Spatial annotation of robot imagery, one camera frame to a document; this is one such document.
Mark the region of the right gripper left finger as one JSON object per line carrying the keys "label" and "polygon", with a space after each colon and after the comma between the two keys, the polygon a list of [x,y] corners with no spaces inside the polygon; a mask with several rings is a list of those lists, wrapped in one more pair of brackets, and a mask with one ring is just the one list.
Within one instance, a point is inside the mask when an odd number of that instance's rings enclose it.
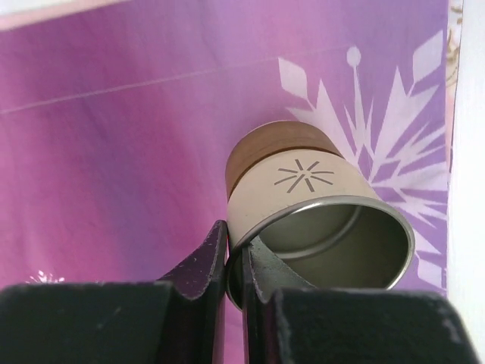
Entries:
{"label": "right gripper left finger", "polygon": [[3,363],[221,363],[227,225],[164,277],[1,292]]}

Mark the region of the purple printed placemat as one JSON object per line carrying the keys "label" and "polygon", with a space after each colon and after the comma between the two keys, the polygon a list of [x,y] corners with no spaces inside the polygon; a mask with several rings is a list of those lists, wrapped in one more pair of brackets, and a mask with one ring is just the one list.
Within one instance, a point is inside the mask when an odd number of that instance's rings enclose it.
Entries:
{"label": "purple printed placemat", "polygon": [[[415,234],[390,289],[445,290],[447,1],[124,1],[1,22],[1,292],[156,281],[227,225],[234,146],[323,131]],[[224,360],[245,360],[227,295]]]}

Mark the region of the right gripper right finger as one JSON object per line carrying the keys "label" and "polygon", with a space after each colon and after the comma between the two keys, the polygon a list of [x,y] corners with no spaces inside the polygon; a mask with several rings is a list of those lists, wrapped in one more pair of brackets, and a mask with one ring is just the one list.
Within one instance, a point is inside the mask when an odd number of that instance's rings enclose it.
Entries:
{"label": "right gripper right finger", "polygon": [[309,287],[266,246],[242,250],[248,363],[476,363],[454,307],[423,291]]}

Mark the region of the metal cup with wood band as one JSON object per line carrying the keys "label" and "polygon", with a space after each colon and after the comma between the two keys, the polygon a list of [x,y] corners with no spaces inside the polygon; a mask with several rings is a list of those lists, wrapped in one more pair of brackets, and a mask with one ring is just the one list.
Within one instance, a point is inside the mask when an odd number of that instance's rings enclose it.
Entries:
{"label": "metal cup with wood band", "polygon": [[385,203],[320,129],[273,121],[247,133],[227,160],[230,257],[226,290],[243,305],[243,250],[278,287],[390,289],[415,250],[406,218]]}

